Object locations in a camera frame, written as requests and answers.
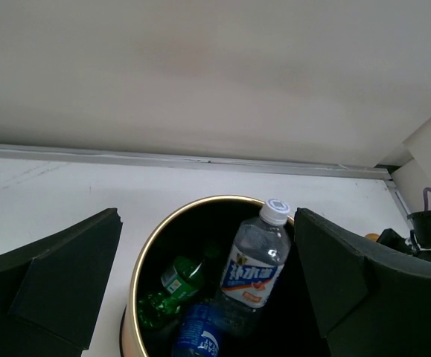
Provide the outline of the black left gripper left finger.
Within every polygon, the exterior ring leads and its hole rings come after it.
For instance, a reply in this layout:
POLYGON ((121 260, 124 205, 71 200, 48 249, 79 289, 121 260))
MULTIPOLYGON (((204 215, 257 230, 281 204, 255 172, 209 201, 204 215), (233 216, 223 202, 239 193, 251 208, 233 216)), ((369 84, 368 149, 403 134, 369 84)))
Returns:
POLYGON ((0 356, 81 356, 121 235, 108 208, 0 255, 0 356))

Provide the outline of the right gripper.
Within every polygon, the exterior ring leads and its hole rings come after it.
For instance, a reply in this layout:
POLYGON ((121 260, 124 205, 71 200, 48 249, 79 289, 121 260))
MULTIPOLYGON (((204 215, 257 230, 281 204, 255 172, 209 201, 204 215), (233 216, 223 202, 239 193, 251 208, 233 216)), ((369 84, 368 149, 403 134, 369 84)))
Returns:
POLYGON ((411 213, 412 230, 407 238, 385 229, 377 242, 401 253, 431 262, 431 210, 411 213))

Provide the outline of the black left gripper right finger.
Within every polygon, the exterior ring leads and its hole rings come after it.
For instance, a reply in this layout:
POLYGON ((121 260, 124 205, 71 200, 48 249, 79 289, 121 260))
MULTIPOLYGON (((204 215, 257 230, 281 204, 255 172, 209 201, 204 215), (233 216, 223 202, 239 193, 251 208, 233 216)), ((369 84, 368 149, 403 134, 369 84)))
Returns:
POLYGON ((295 244, 332 356, 431 356, 431 262, 299 208, 295 244))

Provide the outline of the orange juice bottle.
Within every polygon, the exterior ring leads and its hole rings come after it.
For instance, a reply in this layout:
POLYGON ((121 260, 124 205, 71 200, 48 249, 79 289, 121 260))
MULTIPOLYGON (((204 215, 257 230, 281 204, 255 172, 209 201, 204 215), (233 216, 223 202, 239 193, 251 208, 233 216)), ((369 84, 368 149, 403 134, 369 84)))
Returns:
POLYGON ((369 240, 371 240, 371 241, 373 241, 373 242, 378 241, 379 237, 380 237, 380 235, 379 235, 379 234, 366 234, 366 235, 365 235, 365 238, 366 238, 366 239, 369 239, 369 240))

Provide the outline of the clear bottle with white cap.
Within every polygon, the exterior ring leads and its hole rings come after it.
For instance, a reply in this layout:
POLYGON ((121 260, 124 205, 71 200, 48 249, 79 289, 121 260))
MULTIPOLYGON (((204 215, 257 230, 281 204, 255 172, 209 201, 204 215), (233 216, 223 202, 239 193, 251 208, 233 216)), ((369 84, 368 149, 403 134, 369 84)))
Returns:
POLYGON ((241 222, 212 301, 222 332, 242 338, 255 328, 290 252, 289 213, 287 203, 268 199, 257 216, 241 222))

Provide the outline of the green plastic bottle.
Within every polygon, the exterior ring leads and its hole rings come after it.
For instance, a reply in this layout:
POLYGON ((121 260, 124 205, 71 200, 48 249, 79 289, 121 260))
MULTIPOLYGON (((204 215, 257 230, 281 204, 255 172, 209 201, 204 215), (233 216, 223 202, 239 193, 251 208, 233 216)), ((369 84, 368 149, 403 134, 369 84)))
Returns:
POLYGON ((210 239, 200 249, 177 254, 149 291, 137 298, 139 326, 158 330, 177 318, 188 302, 214 282, 220 253, 220 245, 210 239))

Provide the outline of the blue label bottle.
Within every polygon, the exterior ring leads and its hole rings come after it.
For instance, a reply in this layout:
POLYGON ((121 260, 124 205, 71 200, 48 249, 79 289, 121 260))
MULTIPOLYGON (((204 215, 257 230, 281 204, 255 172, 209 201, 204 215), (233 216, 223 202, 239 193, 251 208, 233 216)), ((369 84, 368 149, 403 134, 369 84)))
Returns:
POLYGON ((173 343, 172 356, 217 357, 222 337, 212 321, 213 307, 208 301, 188 307, 173 343))

